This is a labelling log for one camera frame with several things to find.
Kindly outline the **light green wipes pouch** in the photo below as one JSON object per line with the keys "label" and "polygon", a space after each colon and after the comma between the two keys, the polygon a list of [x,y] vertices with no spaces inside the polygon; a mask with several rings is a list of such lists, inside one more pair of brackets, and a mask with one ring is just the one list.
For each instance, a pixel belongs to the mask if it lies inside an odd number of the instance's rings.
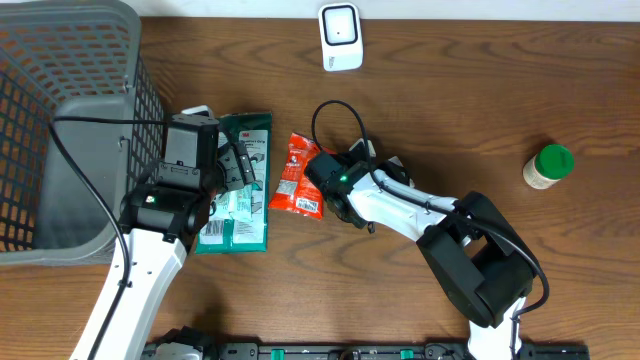
{"label": "light green wipes pouch", "polygon": [[217,195],[210,207],[211,219],[252,221],[252,187]]}

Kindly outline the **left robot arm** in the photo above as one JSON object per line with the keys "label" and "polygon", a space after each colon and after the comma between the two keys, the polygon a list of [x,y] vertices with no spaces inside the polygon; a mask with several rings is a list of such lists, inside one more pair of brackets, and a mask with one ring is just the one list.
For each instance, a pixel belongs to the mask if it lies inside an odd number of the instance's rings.
{"label": "left robot arm", "polygon": [[120,208],[116,248],[100,296],[72,356],[137,359],[166,291],[207,224],[213,199],[255,175],[243,144],[202,113],[168,124],[163,159],[144,171]]}

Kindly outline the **red snack packet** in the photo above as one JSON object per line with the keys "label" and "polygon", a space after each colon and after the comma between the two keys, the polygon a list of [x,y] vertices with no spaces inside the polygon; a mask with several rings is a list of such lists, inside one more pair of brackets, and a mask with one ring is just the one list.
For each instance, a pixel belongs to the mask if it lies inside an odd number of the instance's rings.
{"label": "red snack packet", "polygon": [[268,204],[272,210],[283,210],[321,220],[324,200],[321,192],[309,181],[304,171],[320,149],[303,135],[292,133],[288,154],[276,192]]}

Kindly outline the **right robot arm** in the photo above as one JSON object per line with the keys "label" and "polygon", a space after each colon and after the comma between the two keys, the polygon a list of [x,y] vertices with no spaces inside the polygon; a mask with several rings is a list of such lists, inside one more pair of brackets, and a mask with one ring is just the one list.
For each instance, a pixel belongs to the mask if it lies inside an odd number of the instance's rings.
{"label": "right robot arm", "polygon": [[544,274],[536,257],[484,195],[417,190],[397,158],[322,152],[305,175],[330,210],[357,228],[384,225],[415,242],[449,301],[470,322],[474,359],[517,359],[526,298]]}

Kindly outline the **green 3M package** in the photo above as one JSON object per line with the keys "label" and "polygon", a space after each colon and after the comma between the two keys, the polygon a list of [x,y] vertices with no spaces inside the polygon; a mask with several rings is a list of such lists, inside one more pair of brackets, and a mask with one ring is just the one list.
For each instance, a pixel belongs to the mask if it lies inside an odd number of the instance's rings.
{"label": "green 3M package", "polygon": [[272,114],[230,114],[219,118],[234,140],[244,144],[255,173],[252,187],[252,221],[211,219],[201,229],[197,254],[230,254],[267,250],[267,198],[270,178]]}

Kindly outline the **green lid jar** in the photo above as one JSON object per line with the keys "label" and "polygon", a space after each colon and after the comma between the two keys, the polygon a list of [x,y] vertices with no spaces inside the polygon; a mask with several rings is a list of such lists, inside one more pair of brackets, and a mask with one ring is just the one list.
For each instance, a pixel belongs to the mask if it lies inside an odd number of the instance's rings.
{"label": "green lid jar", "polygon": [[566,178],[574,167],[575,160],[571,151],[563,145],[551,144],[524,165],[522,175],[530,187],[544,190]]}

